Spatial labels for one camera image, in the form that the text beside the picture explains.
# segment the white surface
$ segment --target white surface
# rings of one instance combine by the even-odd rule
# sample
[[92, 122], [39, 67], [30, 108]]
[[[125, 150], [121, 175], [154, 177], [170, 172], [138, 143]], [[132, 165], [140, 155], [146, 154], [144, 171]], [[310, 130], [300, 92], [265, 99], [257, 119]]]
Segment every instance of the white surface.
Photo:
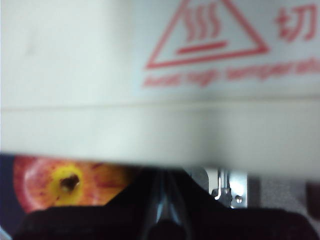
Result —
[[[209, 88], [203, 94], [141, 94], [134, 78], [134, 50], [141, 46], [134, 40], [133, 4], [1, 2], [1, 151], [319, 176], [318, 75], [306, 76], [308, 84], [303, 79], [296, 84], [266, 81], [258, 88], [231, 86], [217, 95]], [[279, 6], [279, 1], [272, 4]], [[145, 9], [145, 14], [159, 22], [175, 7]], [[156, 27], [157, 37], [167, 21]], [[143, 32], [150, 37], [151, 42], [143, 42], [150, 51], [156, 44], [154, 28]], [[144, 61], [147, 55], [141, 52], [140, 57]]]

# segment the warning label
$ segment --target warning label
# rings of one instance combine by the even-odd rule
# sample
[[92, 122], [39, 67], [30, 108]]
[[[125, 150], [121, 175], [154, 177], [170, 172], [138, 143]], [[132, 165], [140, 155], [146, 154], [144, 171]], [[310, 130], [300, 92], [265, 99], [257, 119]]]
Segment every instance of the warning label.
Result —
[[173, 2], [136, 3], [139, 92], [320, 83], [320, 2]]
[[[268, 51], [263, 39], [230, 0], [221, 0], [219, 4], [218, 2], [199, 4], [198, 0], [194, 2], [196, 4], [191, 4], [190, 0], [182, 1], [152, 53], [147, 63], [148, 69], [250, 56]], [[225, 8], [228, 18], [233, 18], [234, 21], [223, 25], [217, 14], [221, 7]], [[235, 44], [239, 42], [237, 38], [241, 35], [233, 38], [224, 36], [223, 28], [226, 30], [232, 28], [229, 24], [233, 24], [238, 32], [245, 35], [249, 45]], [[175, 31], [179, 27], [185, 30], [183, 42], [176, 41], [177, 38], [173, 36], [180, 34], [179, 31]], [[164, 48], [175, 53], [175, 56], [158, 60], [161, 51], [166, 51]]]

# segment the high temperature warning symbol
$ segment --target high temperature warning symbol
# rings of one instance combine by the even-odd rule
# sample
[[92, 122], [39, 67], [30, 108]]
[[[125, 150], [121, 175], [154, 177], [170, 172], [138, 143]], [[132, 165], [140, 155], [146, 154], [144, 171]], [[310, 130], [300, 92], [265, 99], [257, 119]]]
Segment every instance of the high temperature warning symbol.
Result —
[[182, 0], [146, 68], [252, 56], [268, 50], [232, 0]]

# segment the metal screw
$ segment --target metal screw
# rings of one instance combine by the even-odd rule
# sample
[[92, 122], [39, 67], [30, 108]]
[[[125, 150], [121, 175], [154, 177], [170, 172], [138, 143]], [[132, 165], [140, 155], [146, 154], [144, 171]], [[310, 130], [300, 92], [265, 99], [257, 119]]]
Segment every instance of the metal screw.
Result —
[[242, 203], [242, 196], [239, 196], [239, 195], [235, 196], [235, 201], [237, 204]]

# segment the apple stem cavity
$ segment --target apple stem cavity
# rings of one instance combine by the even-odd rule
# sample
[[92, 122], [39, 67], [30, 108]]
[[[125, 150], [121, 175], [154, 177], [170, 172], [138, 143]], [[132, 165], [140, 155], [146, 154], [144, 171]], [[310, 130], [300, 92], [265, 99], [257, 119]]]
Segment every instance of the apple stem cavity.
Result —
[[71, 176], [60, 180], [60, 187], [64, 192], [70, 193], [75, 189], [79, 182], [79, 177], [72, 174]]

